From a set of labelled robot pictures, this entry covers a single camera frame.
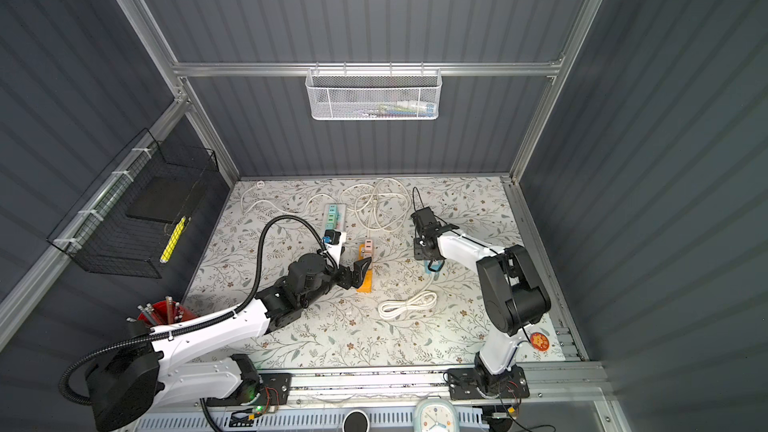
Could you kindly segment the blue power strip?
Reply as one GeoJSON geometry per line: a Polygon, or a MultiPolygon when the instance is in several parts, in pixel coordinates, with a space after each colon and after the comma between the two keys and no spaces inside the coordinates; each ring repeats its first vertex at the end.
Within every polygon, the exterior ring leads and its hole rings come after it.
{"type": "Polygon", "coordinates": [[[425,273],[434,280],[440,276],[443,266],[443,260],[428,260],[424,262],[425,273]]]}

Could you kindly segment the white multicolour power strip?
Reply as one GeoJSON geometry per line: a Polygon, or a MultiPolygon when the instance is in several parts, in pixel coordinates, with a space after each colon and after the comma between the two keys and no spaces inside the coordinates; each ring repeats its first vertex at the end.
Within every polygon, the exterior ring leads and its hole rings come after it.
{"type": "Polygon", "coordinates": [[[345,231],[346,205],[330,203],[324,210],[323,241],[329,245],[338,245],[345,231]]]}

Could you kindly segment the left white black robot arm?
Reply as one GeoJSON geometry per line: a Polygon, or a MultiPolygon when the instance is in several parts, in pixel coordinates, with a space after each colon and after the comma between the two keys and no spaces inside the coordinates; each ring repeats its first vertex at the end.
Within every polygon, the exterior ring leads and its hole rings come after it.
{"type": "Polygon", "coordinates": [[[264,385],[247,355],[207,363],[198,359],[292,324],[335,287],[363,285],[371,258],[345,266],[340,262],[344,234],[329,229],[311,235],[317,251],[291,263],[272,286],[252,287],[233,307],[173,324],[130,324],[130,338],[92,351],[65,369],[58,383],[60,395],[88,407],[99,431],[120,429],[154,408],[191,400],[275,404],[278,394],[264,385]]]}

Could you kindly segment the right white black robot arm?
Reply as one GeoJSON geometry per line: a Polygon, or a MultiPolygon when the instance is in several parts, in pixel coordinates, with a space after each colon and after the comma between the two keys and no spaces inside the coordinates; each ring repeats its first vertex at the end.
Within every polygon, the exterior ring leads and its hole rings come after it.
{"type": "Polygon", "coordinates": [[[483,386],[511,378],[521,346],[547,348],[536,325],[551,309],[551,299],[529,252],[520,245],[490,245],[439,219],[429,207],[411,214],[414,249],[429,265],[456,262],[476,274],[485,312],[492,324],[476,354],[474,370],[483,386]]]}

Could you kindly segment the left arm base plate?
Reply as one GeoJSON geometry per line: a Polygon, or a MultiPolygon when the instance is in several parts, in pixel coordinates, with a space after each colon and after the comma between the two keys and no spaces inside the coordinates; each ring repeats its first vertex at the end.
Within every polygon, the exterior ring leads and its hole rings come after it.
{"type": "Polygon", "coordinates": [[[287,403],[293,376],[267,373],[243,377],[234,392],[224,398],[206,398],[209,407],[276,407],[287,403]]]}

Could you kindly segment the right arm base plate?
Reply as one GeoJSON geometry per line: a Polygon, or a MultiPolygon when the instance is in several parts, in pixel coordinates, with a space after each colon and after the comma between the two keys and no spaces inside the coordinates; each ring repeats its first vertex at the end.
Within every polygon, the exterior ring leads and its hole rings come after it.
{"type": "Polygon", "coordinates": [[[499,375],[488,375],[475,368],[452,368],[443,379],[453,401],[498,400],[519,402],[530,397],[528,381],[517,365],[499,375]]]}

